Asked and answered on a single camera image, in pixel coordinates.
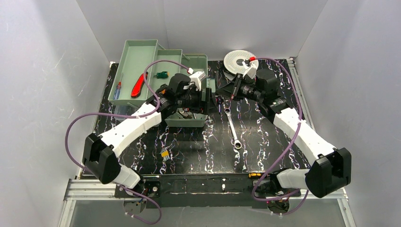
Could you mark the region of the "blue handled screwdriver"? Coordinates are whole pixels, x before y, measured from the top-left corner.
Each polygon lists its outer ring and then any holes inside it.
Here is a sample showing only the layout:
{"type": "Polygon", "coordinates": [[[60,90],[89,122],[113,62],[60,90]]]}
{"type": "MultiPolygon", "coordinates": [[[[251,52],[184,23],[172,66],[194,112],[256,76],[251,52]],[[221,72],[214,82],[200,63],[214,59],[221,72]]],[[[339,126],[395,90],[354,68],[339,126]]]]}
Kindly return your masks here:
{"type": "Polygon", "coordinates": [[[121,74],[121,78],[116,86],[115,92],[114,92],[114,96],[113,96],[113,100],[118,100],[119,99],[119,95],[121,92],[121,88],[122,88],[122,79],[123,79],[124,73],[121,74]]]}

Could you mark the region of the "red black utility knife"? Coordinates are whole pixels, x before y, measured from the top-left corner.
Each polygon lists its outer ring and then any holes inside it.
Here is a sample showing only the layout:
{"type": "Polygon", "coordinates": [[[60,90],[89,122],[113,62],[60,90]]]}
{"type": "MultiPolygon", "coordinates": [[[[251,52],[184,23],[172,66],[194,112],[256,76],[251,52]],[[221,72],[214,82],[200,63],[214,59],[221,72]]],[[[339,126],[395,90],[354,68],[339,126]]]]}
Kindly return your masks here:
{"type": "Polygon", "coordinates": [[[138,80],[136,81],[135,85],[133,86],[133,89],[131,91],[131,98],[137,98],[141,95],[142,88],[144,86],[144,78],[148,77],[148,72],[145,74],[142,73],[138,80]]]}

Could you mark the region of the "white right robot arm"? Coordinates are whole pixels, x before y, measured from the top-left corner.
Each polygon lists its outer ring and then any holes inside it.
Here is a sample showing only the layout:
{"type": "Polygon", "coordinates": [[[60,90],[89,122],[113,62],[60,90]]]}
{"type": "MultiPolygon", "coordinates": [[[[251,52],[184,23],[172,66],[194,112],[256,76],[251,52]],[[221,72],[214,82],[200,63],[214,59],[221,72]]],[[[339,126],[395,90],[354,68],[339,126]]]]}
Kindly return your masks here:
{"type": "Polygon", "coordinates": [[[216,94],[231,100],[244,98],[257,103],[260,113],[287,136],[309,161],[309,169],[283,169],[271,172],[268,180],[258,181],[254,192],[276,193],[284,189],[305,189],[322,198],[351,183],[351,153],[335,148],[307,123],[301,113],[290,107],[279,93],[279,79],[267,69],[258,70],[254,79],[238,74],[216,94]]]}

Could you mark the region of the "green plastic tool box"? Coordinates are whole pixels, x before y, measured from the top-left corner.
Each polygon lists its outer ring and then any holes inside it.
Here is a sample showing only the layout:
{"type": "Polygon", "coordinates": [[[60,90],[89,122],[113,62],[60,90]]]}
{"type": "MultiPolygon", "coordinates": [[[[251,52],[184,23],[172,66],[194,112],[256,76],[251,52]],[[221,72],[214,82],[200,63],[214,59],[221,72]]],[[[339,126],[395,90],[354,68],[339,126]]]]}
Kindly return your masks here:
{"type": "Polygon", "coordinates": [[[180,63],[195,72],[203,71],[208,74],[208,58],[205,54],[184,54],[181,49],[165,49],[158,40],[127,40],[124,45],[115,79],[111,85],[108,100],[114,106],[129,106],[132,109],[139,108],[152,93],[149,87],[156,91],[162,84],[168,84],[170,78],[176,73],[188,76],[186,69],[177,65],[180,63]],[[149,87],[143,86],[141,95],[131,98],[131,91],[139,76],[147,71],[149,87]],[[158,72],[167,71],[169,77],[157,79],[158,72]],[[116,86],[124,73],[122,88],[118,100],[113,100],[116,86]]]}

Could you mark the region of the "yellow hex key set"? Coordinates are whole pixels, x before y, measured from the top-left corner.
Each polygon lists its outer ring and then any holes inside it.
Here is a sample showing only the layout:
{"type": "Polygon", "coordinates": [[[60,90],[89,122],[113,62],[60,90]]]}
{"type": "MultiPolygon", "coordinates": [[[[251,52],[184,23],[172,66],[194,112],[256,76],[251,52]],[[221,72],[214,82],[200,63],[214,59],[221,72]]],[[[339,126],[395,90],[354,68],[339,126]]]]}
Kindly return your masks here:
{"type": "Polygon", "coordinates": [[[167,161],[167,160],[170,159],[170,154],[169,154],[169,151],[167,149],[162,150],[160,155],[163,158],[163,161],[167,161]]]}

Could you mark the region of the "green handled screwdriver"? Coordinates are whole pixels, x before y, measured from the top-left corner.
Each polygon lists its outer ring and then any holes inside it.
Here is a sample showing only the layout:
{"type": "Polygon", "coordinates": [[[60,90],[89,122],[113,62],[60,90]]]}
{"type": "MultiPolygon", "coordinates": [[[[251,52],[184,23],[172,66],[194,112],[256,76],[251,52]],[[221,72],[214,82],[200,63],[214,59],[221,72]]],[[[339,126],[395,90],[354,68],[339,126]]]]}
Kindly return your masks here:
{"type": "Polygon", "coordinates": [[[166,79],[166,78],[169,77],[169,72],[167,72],[167,71],[158,72],[158,73],[155,75],[155,77],[156,77],[157,79],[166,79]]]}

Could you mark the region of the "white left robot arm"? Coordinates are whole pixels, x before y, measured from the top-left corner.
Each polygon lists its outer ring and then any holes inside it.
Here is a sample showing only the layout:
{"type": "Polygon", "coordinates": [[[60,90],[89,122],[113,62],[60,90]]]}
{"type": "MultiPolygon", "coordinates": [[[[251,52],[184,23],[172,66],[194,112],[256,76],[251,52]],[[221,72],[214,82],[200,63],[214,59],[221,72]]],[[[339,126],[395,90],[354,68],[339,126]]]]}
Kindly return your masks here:
{"type": "Polygon", "coordinates": [[[207,75],[197,71],[190,76],[176,73],[162,85],[130,118],[100,134],[85,139],[82,163],[102,183],[116,183],[133,189],[142,182],[134,170],[119,163],[121,153],[147,130],[160,124],[177,109],[208,115],[216,107],[211,88],[202,88],[207,75]]]}

